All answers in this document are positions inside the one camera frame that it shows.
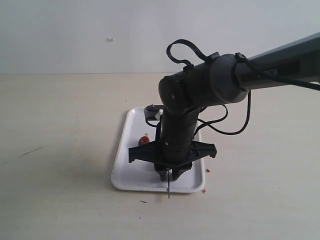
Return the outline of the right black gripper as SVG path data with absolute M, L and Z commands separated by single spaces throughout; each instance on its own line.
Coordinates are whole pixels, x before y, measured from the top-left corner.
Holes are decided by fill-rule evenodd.
M 192 162 L 217 155 L 213 143 L 194 140 L 194 132 L 200 113 L 193 108 L 182 115 L 170 113 L 166 108 L 156 128 L 155 140 L 128 149 L 128 162 L 135 160 L 163 166 L 155 168 L 160 181 L 166 181 L 168 169 L 172 169 L 172 179 L 176 181 L 184 172 L 192 169 Z

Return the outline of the right grey black robot arm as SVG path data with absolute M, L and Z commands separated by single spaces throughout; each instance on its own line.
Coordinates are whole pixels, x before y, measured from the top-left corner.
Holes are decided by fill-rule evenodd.
M 165 76 L 158 85 L 162 104 L 145 108 L 145 119 L 155 119 L 155 140 L 128 150 L 128 160 L 153 163 L 161 181 L 166 173 L 177 180 L 203 157 L 214 158 L 212 143 L 194 140 L 200 130 L 199 114 L 208 107 L 239 103 L 251 98 L 251 90 L 293 85 L 312 90 L 320 88 L 320 35 L 304 37 L 252 58 L 242 53 L 204 55 L 192 42 L 178 44 L 191 48 L 202 60 L 194 65 L 186 59 L 173 59 L 183 70 Z

